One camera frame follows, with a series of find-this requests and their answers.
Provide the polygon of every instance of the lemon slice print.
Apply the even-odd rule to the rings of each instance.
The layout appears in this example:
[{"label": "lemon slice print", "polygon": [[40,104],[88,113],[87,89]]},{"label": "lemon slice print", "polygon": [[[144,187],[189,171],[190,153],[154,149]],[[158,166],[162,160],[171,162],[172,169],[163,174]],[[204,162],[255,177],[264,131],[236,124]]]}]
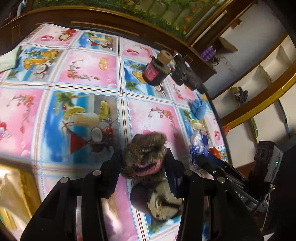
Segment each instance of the lemon slice print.
[{"label": "lemon slice print", "polygon": [[108,117],[109,114],[109,105],[106,101],[101,101],[101,107],[100,107],[100,114],[99,114],[99,118],[102,119],[106,119]]},{"label": "lemon slice print", "polygon": [[69,108],[68,110],[65,111],[64,113],[64,120],[68,120],[70,115],[72,115],[73,113],[83,113],[86,110],[81,107],[81,106],[73,106],[71,108]]},{"label": "lemon slice print", "polygon": [[195,119],[191,119],[190,121],[190,125],[193,126],[193,124],[197,123],[197,121]]}]

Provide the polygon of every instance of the screw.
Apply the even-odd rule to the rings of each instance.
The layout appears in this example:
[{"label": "screw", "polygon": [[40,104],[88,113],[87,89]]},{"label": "screw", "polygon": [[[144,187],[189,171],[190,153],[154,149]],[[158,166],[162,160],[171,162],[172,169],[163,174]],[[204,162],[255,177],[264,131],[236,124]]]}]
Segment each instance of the screw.
[{"label": "screw", "polygon": [[60,180],[61,183],[66,183],[67,181],[68,181],[67,177],[62,177]]},{"label": "screw", "polygon": [[224,177],[217,177],[217,181],[220,182],[220,183],[224,183],[225,178]]},{"label": "screw", "polygon": [[99,176],[99,175],[101,175],[101,171],[100,170],[94,170],[93,175],[94,176]]},{"label": "screw", "polygon": [[186,176],[191,176],[191,175],[192,175],[192,171],[190,171],[190,170],[185,170],[184,174],[185,174]]}]

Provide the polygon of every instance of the cork lid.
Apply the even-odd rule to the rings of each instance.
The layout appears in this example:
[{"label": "cork lid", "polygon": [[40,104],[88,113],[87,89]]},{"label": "cork lid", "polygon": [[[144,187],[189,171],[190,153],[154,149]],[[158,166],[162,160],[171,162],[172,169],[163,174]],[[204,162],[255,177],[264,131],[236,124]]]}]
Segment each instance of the cork lid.
[{"label": "cork lid", "polygon": [[170,52],[166,50],[161,50],[160,53],[157,55],[157,59],[164,65],[167,65],[173,59],[173,56]]}]

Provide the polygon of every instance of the white wall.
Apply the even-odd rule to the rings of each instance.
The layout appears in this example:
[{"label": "white wall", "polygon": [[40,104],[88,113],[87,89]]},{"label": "white wall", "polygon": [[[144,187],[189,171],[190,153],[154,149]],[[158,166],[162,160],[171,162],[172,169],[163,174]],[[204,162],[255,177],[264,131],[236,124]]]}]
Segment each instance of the white wall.
[{"label": "white wall", "polygon": [[238,51],[225,54],[215,67],[217,74],[205,82],[210,96],[242,76],[256,64],[284,35],[285,29],[272,10],[262,1],[254,4],[240,18],[235,29],[229,28],[222,35]]}]

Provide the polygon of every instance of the black camera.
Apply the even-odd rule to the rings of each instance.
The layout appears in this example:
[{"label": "black camera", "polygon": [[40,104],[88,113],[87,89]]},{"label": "black camera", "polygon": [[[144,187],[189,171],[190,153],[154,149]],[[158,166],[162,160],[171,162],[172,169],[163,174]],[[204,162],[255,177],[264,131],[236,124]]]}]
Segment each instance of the black camera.
[{"label": "black camera", "polygon": [[204,94],[207,89],[203,85],[201,79],[193,72],[190,65],[184,61],[183,57],[179,53],[173,55],[176,62],[175,69],[171,72],[171,76],[177,85],[186,85],[191,90],[198,90],[201,94]]}]

